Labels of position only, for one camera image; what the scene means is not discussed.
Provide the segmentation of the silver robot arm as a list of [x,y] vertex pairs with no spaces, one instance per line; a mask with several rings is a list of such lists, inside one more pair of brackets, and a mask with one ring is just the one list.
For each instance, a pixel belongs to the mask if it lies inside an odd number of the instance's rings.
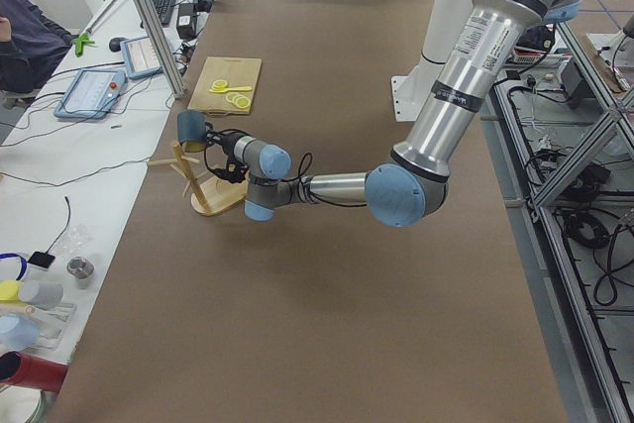
[[444,203],[449,160],[479,111],[520,36],[529,28],[574,17],[581,0],[437,0],[472,6],[453,48],[442,61],[406,139],[394,145],[390,161],[367,172],[288,177],[289,154],[235,129],[206,132],[232,170],[215,170],[231,182],[246,181],[246,215],[268,221],[294,203],[367,207],[379,222],[410,226]]

